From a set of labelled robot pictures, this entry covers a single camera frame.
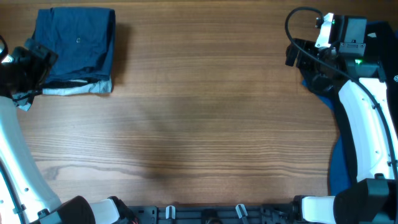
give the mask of folded cloth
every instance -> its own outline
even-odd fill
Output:
[[[58,54],[45,82],[109,80],[115,27],[113,9],[57,7],[39,10],[33,38]]]
[[[70,88],[44,88],[43,94],[45,95],[74,95],[80,93],[110,93],[112,91],[112,81],[100,80],[96,83],[87,83],[83,80],[72,80],[71,82],[83,82],[85,85]]]

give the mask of white casing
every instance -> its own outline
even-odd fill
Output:
[[[323,17],[323,24],[321,25],[321,31],[319,33],[315,47],[330,47],[329,36],[331,31],[331,25],[333,22],[333,13],[328,13]]]
[[[32,158],[19,127],[14,102],[3,96],[0,96],[0,160],[19,201],[26,207],[24,215],[27,223],[38,219],[37,212],[45,208],[51,212],[61,205],[60,199],[48,186]],[[0,211],[3,217],[5,213],[13,213],[14,206],[4,180],[0,181],[0,200],[4,201],[0,204]]]
[[[385,83],[377,78],[360,78],[359,81],[374,95],[387,119],[397,155],[398,140],[387,105]],[[354,139],[356,160],[358,163],[357,181],[374,178],[375,174],[384,174],[386,179],[393,179],[392,167],[386,133],[379,113],[365,92],[357,84],[348,81],[339,91],[340,101],[348,116]]]
[[[335,224],[334,202],[335,196],[303,198],[303,218],[308,222]]]
[[[91,203],[96,224],[111,224],[119,220],[118,208],[111,199]]]

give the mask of cable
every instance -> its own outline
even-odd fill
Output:
[[[294,45],[294,47],[296,47],[297,49],[299,49],[299,51],[301,51],[302,53],[304,53],[306,56],[308,56],[310,59],[322,64],[323,66],[343,75],[344,77],[348,78],[349,80],[351,80],[353,83],[357,84],[357,86],[359,86],[365,93],[366,95],[371,99],[373,105],[374,105],[374,109],[377,109],[377,112],[379,113],[380,119],[383,123],[384,126],[384,130],[386,132],[386,137],[387,137],[387,143],[388,143],[388,147],[389,147],[389,151],[390,151],[390,156],[391,156],[391,165],[392,165],[392,173],[394,174],[394,179],[396,180],[396,203],[397,203],[397,207],[398,207],[398,167],[397,167],[397,160],[396,160],[396,154],[394,152],[394,146],[392,144],[392,137],[391,137],[391,132],[387,123],[387,119],[386,116],[384,115],[380,104],[377,102],[377,100],[375,99],[375,97],[372,95],[372,93],[361,83],[359,82],[359,79],[353,78],[350,75],[348,75],[347,73],[321,61],[320,59],[314,57],[313,55],[311,55],[310,53],[308,53],[307,51],[305,51],[303,48],[301,48],[293,39],[293,37],[291,36],[290,32],[289,32],[289,20],[290,18],[293,16],[293,14],[295,14],[298,11],[312,11],[312,12],[316,12],[319,14],[320,19],[323,20],[323,14],[321,11],[319,11],[318,9],[312,8],[312,7],[298,7],[293,9],[293,11],[291,11],[289,13],[289,15],[287,15],[286,17],[286,21],[285,21],[285,31],[286,31],[286,35],[287,38],[289,38],[289,40],[291,41],[291,43]],[[398,211],[396,211],[396,219],[395,219],[395,224],[398,224]]]
[[[15,210],[18,214],[19,221],[21,221],[21,224],[26,224],[25,216],[23,214],[23,209],[21,207],[21,203],[18,201],[17,195],[16,195],[14,189],[12,188],[10,178],[6,174],[6,169],[4,168],[4,165],[2,162],[0,162],[0,172],[4,179],[4,182],[6,183],[8,192],[10,193],[10,197],[11,197],[12,203],[14,204]]]

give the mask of wood grain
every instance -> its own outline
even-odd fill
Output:
[[[284,65],[285,17],[314,6],[398,27],[396,1],[16,2],[0,4],[10,48],[32,35],[38,9],[116,10],[112,94],[39,96],[18,113],[63,201],[233,205],[326,195],[338,130]],[[295,16],[294,36],[315,39],[314,16]]]

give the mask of blue fabric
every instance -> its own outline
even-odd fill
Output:
[[[34,39],[58,54],[46,83],[84,78],[109,80],[115,27],[113,9],[57,7],[39,10]]]
[[[302,85],[307,87],[307,83],[303,80]],[[326,104],[329,109],[334,111],[332,102],[324,97],[318,96],[324,104]],[[348,168],[346,164],[346,158],[344,154],[343,141],[341,136],[338,138],[335,148],[333,149],[333,154],[331,156],[330,168],[329,168],[329,188],[330,194],[332,196],[337,195],[351,187],[351,181],[348,175]]]

